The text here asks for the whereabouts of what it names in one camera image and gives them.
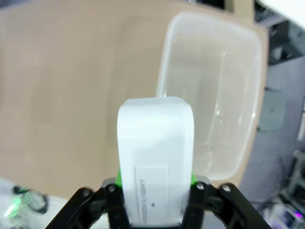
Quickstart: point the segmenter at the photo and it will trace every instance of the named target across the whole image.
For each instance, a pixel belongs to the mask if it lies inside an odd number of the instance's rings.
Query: plastic bin
[[[157,96],[193,109],[195,174],[218,181],[238,171],[256,129],[262,55],[258,36],[238,24],[195,12],[171,21]]]

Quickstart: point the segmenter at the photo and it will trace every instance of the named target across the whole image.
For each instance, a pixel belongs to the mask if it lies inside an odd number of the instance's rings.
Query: label on white device
[[[168,167],[135,168],[140,222],[160,224],[167,221]]]

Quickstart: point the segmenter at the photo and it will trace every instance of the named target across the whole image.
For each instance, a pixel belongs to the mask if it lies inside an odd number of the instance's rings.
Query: screw
[[[226,192],[231,192],[230,187],[227,186],[227,185],[224,185],[224,186],[223,186],[223,190],[226,191]]]
[[[90,191],[85,189],[82,194],[84,197],[87,197],[90,194]]]
[[[111,185],[108,189],[109,192],[113,192],[115,190],[115,186],[114,185]]]
[[[199,190],[204,190],[204,185],[202,183],[198,183],[196,185],[196,187],[199,189]]]

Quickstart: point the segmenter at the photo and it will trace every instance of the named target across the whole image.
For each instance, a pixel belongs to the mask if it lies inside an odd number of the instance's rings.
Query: white plastic box
[[[211,181],[238,171],[255,131],[263,48],[246,27],[195,12],[177,15],[166,35],[157,96],[193,110],[193,171]]]

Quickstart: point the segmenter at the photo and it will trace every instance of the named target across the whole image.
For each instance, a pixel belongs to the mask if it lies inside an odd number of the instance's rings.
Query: table surface
[[[168,23],[190,10],[265,36],[251,22],[177,1],[39,1],[0,11],[0,177],[68,198],[116,176],[118,109],[155,96]],[[249,153],[229,181],[240,182]]]

